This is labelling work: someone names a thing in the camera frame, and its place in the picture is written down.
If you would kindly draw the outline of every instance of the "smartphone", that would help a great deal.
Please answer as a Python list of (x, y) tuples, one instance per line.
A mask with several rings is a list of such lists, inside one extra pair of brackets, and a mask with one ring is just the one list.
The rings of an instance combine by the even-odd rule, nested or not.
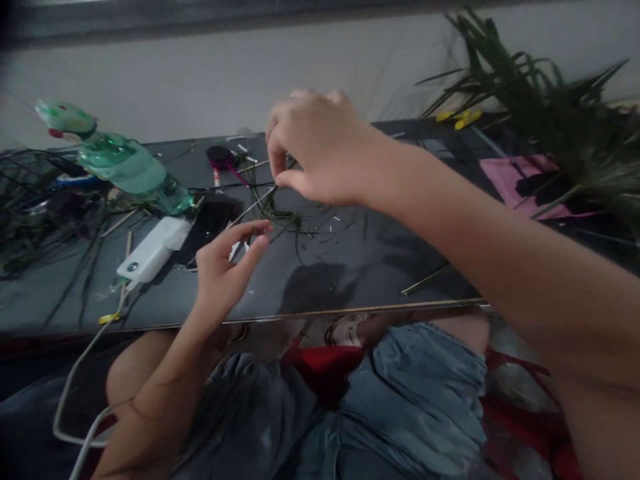
[(233, 215), (233, 204), (208, 202), (200, 207), (191, 230), (176, 254), (175, 262), (186, 267), (195, 266), (195, 254), (227, 228)]

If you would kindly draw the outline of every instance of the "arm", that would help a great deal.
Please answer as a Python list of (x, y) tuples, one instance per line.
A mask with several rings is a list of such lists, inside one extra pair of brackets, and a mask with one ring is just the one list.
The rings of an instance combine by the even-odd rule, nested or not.
[[(198, 296), (193, 310), (158, 368), (118, 421), (93, 478), (167, 476), (205, 381), (219, 360), (219, 356), (211, 356), (212, 334), (242, 298), (269, 244), (263, 234), (272, 230), (269, 221), (244, 223), (198, 251)], [(250, 234), (260, 237), (237, 265), (232, 264), (231, 246)]]
[[(549, 366), (585, 470), (640, 471), (640, 281), (382, 135), (340, 93), (295, 92), (267, 126), (278, 185), (382, 211), (434, 245)], [(304, 171), (284, 170), (286, 151)]]

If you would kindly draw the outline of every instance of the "white wall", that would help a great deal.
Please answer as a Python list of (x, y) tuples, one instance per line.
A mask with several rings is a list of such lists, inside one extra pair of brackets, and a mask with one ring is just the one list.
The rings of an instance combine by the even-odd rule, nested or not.
[[(630, 57), (610, 99), (640, 96), (640, 3), (564, 1), (496, 7), (512, 50), (550, 56), (569, 79)], [(414, 82), (465, 66), (462, 42), (440, 12), (264, 22), (250, 29), (112, 37), (86, 45), (38, 45), (3, 56), (0, 149), (60, 147), (31, 106), (76, 103), (104, 131), (141, 142), (264, 130), (269, 110), (294, 87), (341, 87), (369, 120), (417, 115), (438, 93)]]

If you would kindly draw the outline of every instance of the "pink cloth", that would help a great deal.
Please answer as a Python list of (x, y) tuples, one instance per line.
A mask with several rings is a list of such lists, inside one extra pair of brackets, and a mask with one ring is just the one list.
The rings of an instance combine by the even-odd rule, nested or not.
[[(522, 178), (522, 176), (518, 170), (514, 168), (511, 162), (516, 163), (518, 167), (520, 167), (520, 170), (522, 170), (522, 173), (527, 177), (538, 173), (558, 170), (558, 167), (544, 155), (532, 155), (527, 158), (511, 157), (480, 160), (480, 168), (482, 168), (485, 175), (488, 176), (489, 180), (491, 180), (493, 186), (498, 190), (498, 193), (505, 203), (511, 208), (515, 208), (515, 206), (523, 199), (515, 190), (515, 184)], [(523, 215), (531, 217), (544, 207), (544, 205), (538, 207), (535, 204), (535, 197), (531, 197), (520, 205), (517, 211), (521, 212)], [(564, 217), (584, 217), (586, 215), (591, 214), (584, 213), (581, 215), (574, 215), (564, 205), (558, 205), (557, 207), (554, 207), (548, 212), (540, 215), (537, 219), (545, 220)]]

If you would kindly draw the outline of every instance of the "green plastic bottle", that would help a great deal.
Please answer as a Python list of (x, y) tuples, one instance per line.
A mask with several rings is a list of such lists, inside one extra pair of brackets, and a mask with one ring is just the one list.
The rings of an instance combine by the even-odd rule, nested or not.
[(99, 132), (95, 118), (71, 103), (39, 101), (35, 109), (52, 137), (82, 142), (78, 161), (86, 170), (168, 215), (193, 204), (189, 191), (140, 143)]

